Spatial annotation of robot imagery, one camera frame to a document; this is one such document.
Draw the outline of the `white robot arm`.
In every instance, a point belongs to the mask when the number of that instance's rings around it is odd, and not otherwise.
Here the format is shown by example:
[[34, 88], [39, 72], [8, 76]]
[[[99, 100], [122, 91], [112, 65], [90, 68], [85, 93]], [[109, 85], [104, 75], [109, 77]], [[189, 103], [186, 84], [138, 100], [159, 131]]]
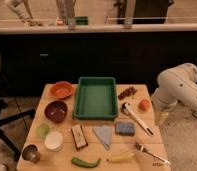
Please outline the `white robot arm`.
[[178, 101], [197, 113], [197, 66], [184, 63], [162, 71], [157, 77], [158, 87], [151, 96], [155, 124], [161, 125]]

